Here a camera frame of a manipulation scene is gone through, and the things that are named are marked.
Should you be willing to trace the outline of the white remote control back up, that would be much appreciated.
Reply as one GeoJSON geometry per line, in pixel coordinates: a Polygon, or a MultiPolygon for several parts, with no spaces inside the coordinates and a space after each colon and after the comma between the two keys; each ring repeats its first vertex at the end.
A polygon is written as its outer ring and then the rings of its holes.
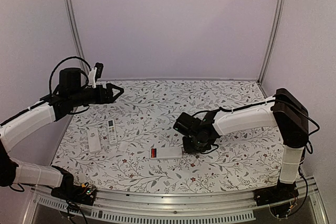
{"type": "Polygon", "coordinates": [[[149,156],[150,159],[178,159],[183,156],[181,147],[156,147],[157,157],[151,158],[151,149],[149,156]]]}

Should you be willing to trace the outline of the white battery cover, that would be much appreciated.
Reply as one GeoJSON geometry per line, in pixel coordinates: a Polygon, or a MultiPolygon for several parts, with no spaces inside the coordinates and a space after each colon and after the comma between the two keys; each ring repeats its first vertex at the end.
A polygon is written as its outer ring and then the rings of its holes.
{"type": "Polygon", "coordinates": [[[118,147],[119,152],[125,152],[128,148],[128,142],[121,142],[118,147]]]}

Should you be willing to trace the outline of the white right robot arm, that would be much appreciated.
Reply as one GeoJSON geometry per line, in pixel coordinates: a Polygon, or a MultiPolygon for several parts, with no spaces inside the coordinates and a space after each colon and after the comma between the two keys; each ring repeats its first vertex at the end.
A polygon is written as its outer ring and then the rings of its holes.
{"type": "Polygon", "coordinates": [[[186,153],[209,153],[216,140],[233,132],[277,127],[284,145],[279,184],[271,190],[276,201],[291,194],[304,149],[310,143],[309,125],[320,125],[309,116],[308,110],[285,88],[264,101],[226,109],[219,107],[202,112],[203,118],[181,113],[173,128],[183,136],[186,153]]]}

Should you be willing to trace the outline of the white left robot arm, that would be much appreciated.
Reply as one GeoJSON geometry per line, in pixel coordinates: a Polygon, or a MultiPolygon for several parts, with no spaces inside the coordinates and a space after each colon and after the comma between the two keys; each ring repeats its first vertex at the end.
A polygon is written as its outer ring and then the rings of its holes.
{"type": "Polygon", "coordinates": [[[9,152],[22,140],[40,128],[57,122],[67,115],[75,115],[78,107],[87,111],[92,104],[112,104],[123,93],[114,84],[101,85],[103,64],[97,62],[85,73],[80,68],[64,68],[59,72],[59,83],[34,105],[1,123],[1,186],[13,184],[43,185],[57,188],[67,200],[78,195],[78,188],[70,181],[73,175],[60,167],[40,166],[10,158],[9,152]]]}

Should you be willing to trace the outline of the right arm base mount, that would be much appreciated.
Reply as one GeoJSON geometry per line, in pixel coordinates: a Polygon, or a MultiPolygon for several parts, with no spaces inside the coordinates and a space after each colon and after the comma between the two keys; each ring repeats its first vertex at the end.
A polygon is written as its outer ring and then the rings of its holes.
{"type": "Polygon", "coordinates": [[[272,205],[271,214],[278,218],[287,218],[297,205],[298,190],[296,183],[284,184],[280,181],[275,186],[256,189],[253,191],[257,206],[272,205]]]}

